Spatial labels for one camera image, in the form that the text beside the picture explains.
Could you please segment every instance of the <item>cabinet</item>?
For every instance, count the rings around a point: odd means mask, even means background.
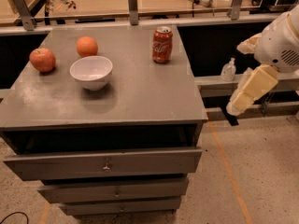
[[[57,68],[39,74],[28,63],[0,104],[1,136],[16,153],[5,164],[23,181],[41,180],[37,191],[67,215],[179,208],[207,118],[177,28],[168,64],[151,60],[154,29],[53,29],[43,44]],[[100,91],[68,72],[82,35],[114,65]]]

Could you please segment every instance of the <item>orange line on floor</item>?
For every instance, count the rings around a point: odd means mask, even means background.
[[[41,213],[38,224],[46,224],[47,223],[49,210],[50,210],[50,204],[48,202],[45,202],[43,212]]]
[[[211,121],[209,121],[208,124],[209,124],[208,126],[209,126],[210,130],[212,131],[212,134],[213,134],[213,136],[214,136],[214,139],[215,139],[215,141],[216,141],[218,150],[219,150],[219,152],[220,152],[220,154],[221,154],[221,159],[222,159],[223,164],[224,164],[224,166],[225,166],[225,170],[226,170],[226,172],[227,172],[228,176],[230,177],[231,182],[232,182],[232,184],[233,184],[233,188],[234,188],[234,192],[235,192],[235,197],[236,197],[236,199],[237,199],[237,201],[238,201],[238,203],[239,203],[239,205],[240,205],[240,207],[241,207],[241,210],[242,210],[242,213],[243,213],[243,215],[244,215],[244,218],[245,218],[245,220],[246,220],[246,222],[247,222],[248,224],[253,224],[253,221],[252,221],[252,218],[251,218],[251,216],[250,216],[249,210],[248,210],[248,208],[247,208],[247,206],[246,206],[246,203],[245,203],[245,201],[244,201],[244,198],[242,197],[240,188],[239,188],[239,186],[237,185],[237,182],[236,182],[236,180],[235,180],[234,172],[233,172],[233,170],[232,170],[232,168],[231,168],[230,163],[228,162],[228,160],[227,160],[227,158],[226,158],[226,154],[225,154],[225,151],[224,151],[224,149],[223,149],[223,145],[222,145],[222,143],[221,143],[221,140],[220,140],[219,137],[217,136],[217,132],[216,132],[216,129],[215,129],[215,127],[214,127],[214,124],[213,124],[213,122],[211,122]]]

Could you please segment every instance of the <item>white bowl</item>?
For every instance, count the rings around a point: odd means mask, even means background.
[[[113,64],[104,56],[88,56],[74,62],[71,76],[85,89],[98,91],[109,82]]]

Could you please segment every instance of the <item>can top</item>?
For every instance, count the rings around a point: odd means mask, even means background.
[[[171,32],[171,28],[168,26],[159,26],[157,28],[157,32],[161,34],[168,34]]]

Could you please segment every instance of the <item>red soda can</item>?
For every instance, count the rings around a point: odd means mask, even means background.
[[[170,27],[160,26],[153,34],[152,60],[168,63],[172,51],[172,32]]]

